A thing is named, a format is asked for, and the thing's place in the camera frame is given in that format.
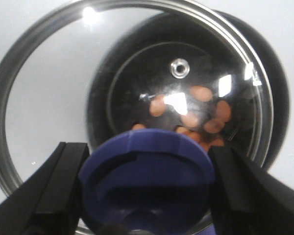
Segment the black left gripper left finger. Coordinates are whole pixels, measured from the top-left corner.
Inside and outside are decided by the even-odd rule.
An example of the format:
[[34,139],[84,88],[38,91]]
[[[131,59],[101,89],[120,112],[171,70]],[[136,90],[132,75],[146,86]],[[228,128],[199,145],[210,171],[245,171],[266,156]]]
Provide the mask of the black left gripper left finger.
[[0,204],[0,235],[73,235],[81,214],[85,143],[64,143]]

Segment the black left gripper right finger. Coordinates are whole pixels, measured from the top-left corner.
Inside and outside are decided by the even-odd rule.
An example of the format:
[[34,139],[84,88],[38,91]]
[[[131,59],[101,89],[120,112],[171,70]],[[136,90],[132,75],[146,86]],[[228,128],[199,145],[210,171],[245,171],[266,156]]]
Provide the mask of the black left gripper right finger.
[[230,146],[208,152],[215,170],[211,214],[218,235],[294,235],[294,190]]

